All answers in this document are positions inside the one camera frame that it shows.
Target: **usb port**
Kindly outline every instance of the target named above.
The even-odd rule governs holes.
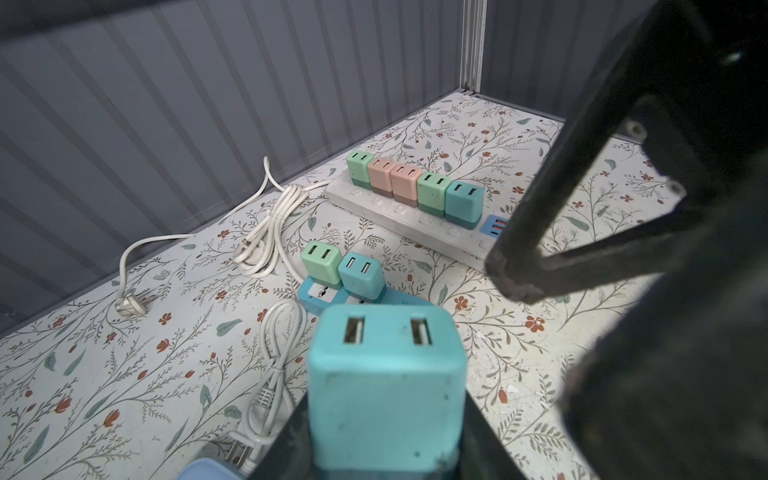
[[[411,334],[413,335],[414,345],[432,345],[426,320],[411,319]]]
[[[346,330],[344,331],[344,343],[359,345],[362,343],[362,328],[366,319],[359,316],[353,316],[346,321]]]

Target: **floral pattern surface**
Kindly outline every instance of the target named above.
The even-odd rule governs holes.
[[[361,147],[483,184],[494,212],[507,216],[560,129],[556,121],[454,93]],[[345,170],[342,154],[297,183]],[[257,334],[266,308],[299,287],[282,264],[259,280],[233,266],[233,251],[276,196],[136,266],[128,287],[157,296],[147,315],[120,317],[112,280],[0,339],[0,478],[165,479],[195,458],[222,456],[265,369]],[[541,248],[556,253],[590,243],[673,204],[641,148],[612,139]],[[554,403],[565,372],[651,277],[535,305],[509,302],[483,273],[333,206],[322,189],[288,219],[283,240],[297,267],[311,240],[375,257],[391,287],[447,309],[470,359],[467,388],[523,472],[543,480],[595,478]],[[306,391],[304,359],[316,322],[286,368],[294,402]]]

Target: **green leaf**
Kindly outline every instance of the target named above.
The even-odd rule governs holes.
[[[72,372],[74,372],[74,369],[80,365],[80,360],[83,360],[83,355],[85,355],[85,350],[83,350],[83,353],[81,353],[78,358],[74,359],[74,362],[69,364],[67,369],[64,371],[64,376],[70,376]]]
[[[203,406],[203,415],[205,415],[205,412],[208,410],[208,407],[210,407],[212,401],[210,390],[207,386],[203,385],[203,388],[200,389],[200,404]]]
[[[32,460],[32,457],[37,455],[38,452],[40,452],[40,449],[43,448],[43,442],[45,442],[45,437],[48,435],[48,429],[50,428],[51,426],[48,425],[43,429],[42,432],[40,432],[40,435],[38,435],[37,439],[29,447],[29,450],[27,450],[27,453],[25,453],[24,463],[27,463],[30,460]]]
[[[179,439],[179,437],[181,437],[181,433],[184,431],[184,427],[187,426],[187,422],[189,422],[189,421],[190,421],[189,417],[187,417],[187,421],[184,422],[184,424],[181,426],[179,431],[176,432],[176,435],[174,435],[174,437],[170,440],[170,443],[168,444],[168,446],[165,447],[165,451],[166,452],[174,447],[174,443],[176,443],[176,441]]]
[[[45,361],[43,362],[43,365],[46,369],[51,370],[52,372],[55,372],[53,370],[53,367],[56,366],[56,352],[51,352],[48,354],[47,357],[45,357]]]
[[[416,264],[416,266],[422,270],[424,270],[427,273],[432,273],[432,266],[429,265],[429,263],[426,262],[420,262],[418,260],[411,260],[413,263]]]
[[[448,296],[448,284],[445,284],[442,286],[442,289],[440,290],[440,296],[437,299],[437,304],[442,305],[443,302],[445,302],[445,298]]]
[[[242,321],[243,320],[241,319],[235,319],[235,320],[232,320],[231,322],[219,323],[216,326],[216,336],[227,335],[229,331],[235,327],[235,325],[237,325],[238,323],[241,323]]]
[[[224,409],[224,416],[231,419],[239,419],[243,416],[243,413],[234,405],[230,405]]]
[[[585,232],[589,231],[589,225],[582,222],[578,218],[573,218],[573,217],[566,217],[566,218],[574,225],[574,227],[578,228],[579,230],[583,230]]]
[[[73,321],[71,321],[70,323],[67,323],[67,324],[66,324],[66,325],[64,325],[62,328],[58,329],[58,332],[56,332],[56,335],[53,335],[53,338],[56,338],[57,336],[59,336],[59,335],[61,335],[62,333],[66,332],[66,331],[67,331],[67,329],[68,329],[69,327],[71,327],[71,326],[72,326],[72,323],[74,323],[74,320],[73,320]]]
[[[88,420],[93,415],[96,415],[96,412],[98,412],[98,410],[101,408],[101,406],[104,405],[104,403],[107,401],[107,399],[109,399],[109,397],[112,395],[112,393],[110,393],[109,395],[105,396],[103,399],[99,400],[91,408],[89,408],[88,411],[85,413],[85,419]]]

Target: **floral tablecloth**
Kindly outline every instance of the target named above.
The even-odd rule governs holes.
[[[482,183],[488,201],[510,214],[560,128],[457,92],[362,148]],[[343,158],[298,183],[340,175]],[[635,144],[613,139],[593,170],[543,250],[590,243],[673,203]],[[146,316],[116,314],[112,280],[0,340],[0,478],[173,478],[195,458],[222,456],[264,369],[257,351],[263,314],[299,286],[282,264],[250,280],[231,260],[275,199],[268,194],[135,267],[128,286],[157,295]],[[297,266],[309,241],[335,243],[380,260],[390,286],[446,308],[470,359],[467,388],[521,469],[544,480],[594,478],[554,402],[568,368],[650,278],[533,306],[512,303],[482,273],[333,206],[322,189],[287,221],[283,239]],[[306,391],[315,326],[312,318],[286,370],[294,402]]]

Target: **light blue object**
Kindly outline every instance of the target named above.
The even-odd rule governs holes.
[[[378,260],[349,252],[339,265],[339,275],[349,295],[380,303],[384,296],[384,270]]]
[[[359,334],[350,332],[358,319]],[[422,344],[412,320],[425,322]],[[307,369],[313,458],[323,471],[425,473],[458,458],[467,357],[444,309],[333,306]]]
[[[445,219],[474,230],[482,217],[484,198],[485,188],[454,180],[445,191]]]
[[[323,314],[326,308],[332,305],[343,305],[349,299],[346,289],[336,290],[316,283],[312,277],[304,280],[299,287],[299,301],[304,305],[308,313],[315,316]]]
[[[502,230],[507,226],[507,219],[501,218],[496,215],[488,215],[485,222],[480,227],[480,233],[485,233],[490,237],[498,237],[502,234]]]
[[[176,480],[243,480],[243,477],[215,460],[198,458],[184,467]]]

